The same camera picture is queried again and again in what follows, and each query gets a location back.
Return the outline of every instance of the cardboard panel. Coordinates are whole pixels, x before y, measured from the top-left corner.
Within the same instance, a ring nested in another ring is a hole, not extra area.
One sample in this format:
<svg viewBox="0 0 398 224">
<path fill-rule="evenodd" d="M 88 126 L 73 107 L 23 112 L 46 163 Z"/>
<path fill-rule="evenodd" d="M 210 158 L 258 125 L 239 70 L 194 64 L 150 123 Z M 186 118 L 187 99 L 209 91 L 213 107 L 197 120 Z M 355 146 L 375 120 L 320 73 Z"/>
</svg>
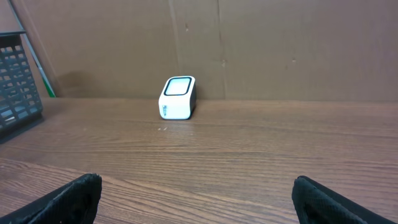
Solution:
<svg viewBox="0 0 398 224">
<path fill-rule="evenodd" d="M 75 97 L 158 97 L 178 75 L 167 1 L 21 0 L 58 93 Z"/>
<path fill-rule="evenodd" d="M 197 79 L 198 97 L 224 98 L 224 49 L 217 0 L 170 0 L 181 73 Z"/>
<path fill-rule="evenodd" d="M 0 32 L 15 31 L 19 29 L 19 25 L 15 20 L 8 1 L 0 0 Z M 25 54 L 30 65 L 30 69 L 32 70 L 33 79 L 35 80 L 37 91 L 39 92 L 40 97 L 48 97 L 49 94 L 45 89 L 44 82 L 39 73 L 39 69 L 36 67 L 32 54 L 23 38 L 22 46 L 25 50 Z"/>
<path fill-rule="evenodd" d="M 226 97 L 398 100 L 398 1 L 220 0 Z"/>
</svg>

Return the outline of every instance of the brown tabletop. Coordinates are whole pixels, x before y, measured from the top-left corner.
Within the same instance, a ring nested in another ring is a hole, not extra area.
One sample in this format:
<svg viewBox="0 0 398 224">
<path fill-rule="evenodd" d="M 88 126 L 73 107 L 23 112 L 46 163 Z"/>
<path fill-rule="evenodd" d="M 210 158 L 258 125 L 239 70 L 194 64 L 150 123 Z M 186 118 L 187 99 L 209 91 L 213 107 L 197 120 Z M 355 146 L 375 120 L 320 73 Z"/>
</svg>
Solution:
<svg viewBox="0 0 398 224">
<path fill-rule="evenodd" d="M 398 222 L 398 103 L 43 99 L 45 121 L 0 145 L 0 216 L 87 172 L 96 223 L 298 223 L 306 175 Z"/>
</svg>

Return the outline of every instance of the white device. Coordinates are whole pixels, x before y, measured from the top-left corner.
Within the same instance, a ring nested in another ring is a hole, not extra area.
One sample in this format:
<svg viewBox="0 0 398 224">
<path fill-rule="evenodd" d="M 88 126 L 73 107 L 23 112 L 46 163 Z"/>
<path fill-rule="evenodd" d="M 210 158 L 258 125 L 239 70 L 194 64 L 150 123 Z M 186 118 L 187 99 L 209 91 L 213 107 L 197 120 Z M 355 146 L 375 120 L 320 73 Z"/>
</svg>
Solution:
<svg viewBox="0 0 398 224">
<path fill-rule="evenodd" d="M 189 119 L 197 102 L 195 78 L 172 77 L 167 80 L 159 98 L 163 119 Z"/>
</svg>

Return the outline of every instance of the logo on device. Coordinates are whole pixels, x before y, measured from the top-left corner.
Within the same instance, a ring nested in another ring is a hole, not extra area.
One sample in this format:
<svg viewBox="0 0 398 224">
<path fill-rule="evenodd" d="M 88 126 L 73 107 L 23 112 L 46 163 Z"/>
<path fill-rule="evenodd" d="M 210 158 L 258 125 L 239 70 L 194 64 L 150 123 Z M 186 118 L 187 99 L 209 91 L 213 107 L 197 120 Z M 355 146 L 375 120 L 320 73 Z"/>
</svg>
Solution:
<svg viewBox="0 0 398 224">
<path fill-rule="evenodd" d="M 163 105 L 163 115 L 166 116 L 167 114 L 167 106 Z"/>
</svg>

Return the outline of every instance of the plastic basket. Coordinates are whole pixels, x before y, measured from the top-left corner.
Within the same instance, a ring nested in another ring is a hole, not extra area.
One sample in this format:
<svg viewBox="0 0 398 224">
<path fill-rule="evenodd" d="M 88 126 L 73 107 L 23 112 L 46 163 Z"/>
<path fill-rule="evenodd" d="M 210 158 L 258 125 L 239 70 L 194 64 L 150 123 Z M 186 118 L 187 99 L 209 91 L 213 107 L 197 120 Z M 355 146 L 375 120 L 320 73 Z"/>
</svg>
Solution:
<svg viewBox="0 0 398 224">
<path fill-rule="evenodd" d="M 0 32 L 0 134 L 41 116 L 43 110 L 21 34 Z"/>
</svg>

